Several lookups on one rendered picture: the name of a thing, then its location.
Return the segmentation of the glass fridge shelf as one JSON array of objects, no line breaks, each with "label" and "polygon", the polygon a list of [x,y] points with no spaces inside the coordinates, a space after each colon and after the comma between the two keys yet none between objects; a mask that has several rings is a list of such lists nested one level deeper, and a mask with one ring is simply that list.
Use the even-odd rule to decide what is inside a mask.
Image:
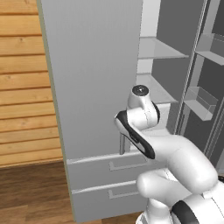
[{"label": "glass fridge shelf", "polygon": [[176,100],[156,81],[150,73],[136,76],[137,85],[145,85],[150,90],[150,98],[156,104],[174,103]]},{"label": "glass fridge shelf", "polygon": [[175,50],[157,38],[140,38],[138,58],[146,59],[169,59],[187,58],[187,55]]}]

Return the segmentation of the grey fridge drawer front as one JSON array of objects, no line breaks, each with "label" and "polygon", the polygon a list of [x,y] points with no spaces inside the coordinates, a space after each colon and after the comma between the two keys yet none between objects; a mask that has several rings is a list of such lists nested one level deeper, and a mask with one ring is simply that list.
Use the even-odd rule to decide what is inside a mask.
[{"label": "grey fridge drawer front", "polygon": [[112,190],[113,194],[138,192],[135,180],[72,190],[74,220],[78,223],[95,221],[141,212],[146,208],[147,199],[140,194],[109,199],[108,190]]},{"label": "grey fridge drawer front", "polygon": [[[113,162],[115,166],[136,165],[146,162],[148,164],[137,168],[110,171],[109,162]],[[165,162],[148,159],[136,150],[123,155],[113,154],[103,157],[85,158],[70,162],[67,165],[70,188],[72,190],[136,180],[139,174],[160,168],[165,168]]]}]

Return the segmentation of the grey open fridge door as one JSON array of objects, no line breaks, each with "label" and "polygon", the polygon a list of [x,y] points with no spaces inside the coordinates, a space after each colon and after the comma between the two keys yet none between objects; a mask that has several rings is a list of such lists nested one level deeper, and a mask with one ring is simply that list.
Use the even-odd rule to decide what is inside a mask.
[{"label": "grey open fridge door", "polygon": [[200,120],[193,112],[184,114],[184,98],[179,114],[176,132],[195,143],[207,156],[217,172],[224,173],[224,66],[196,53],[196,47],[203,33],[224,36],[224,0],[206,0],[203,18],[193,49],[186,91],[189,87],[202,87],[217,100],[210,121]]}]

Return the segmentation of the clear fridge door bin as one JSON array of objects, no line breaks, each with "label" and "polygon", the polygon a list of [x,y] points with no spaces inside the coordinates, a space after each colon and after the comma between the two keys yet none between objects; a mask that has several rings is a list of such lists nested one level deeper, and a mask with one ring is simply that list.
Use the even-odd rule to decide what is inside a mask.
[{"label": "clear fridge door bin", "polygon": [[213,118],[218,100],[202,87],[189,87],[184,98],[184,114],[193,112],[200,120]]},{"label": "clear fridge door bin", "polygon": [[215,33],[203,33],[199,38],[196,53],[224,66],[224,36]]}]

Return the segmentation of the grey closed fridge door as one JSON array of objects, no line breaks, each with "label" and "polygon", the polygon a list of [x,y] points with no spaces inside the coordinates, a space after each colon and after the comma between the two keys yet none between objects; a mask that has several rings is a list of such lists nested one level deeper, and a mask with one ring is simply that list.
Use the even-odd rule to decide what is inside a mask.
[{"label": "grey closed fridge door", "polygon": [[119,151],[115,115],[136,83],[142,0],[37,0],[66,159]]}]

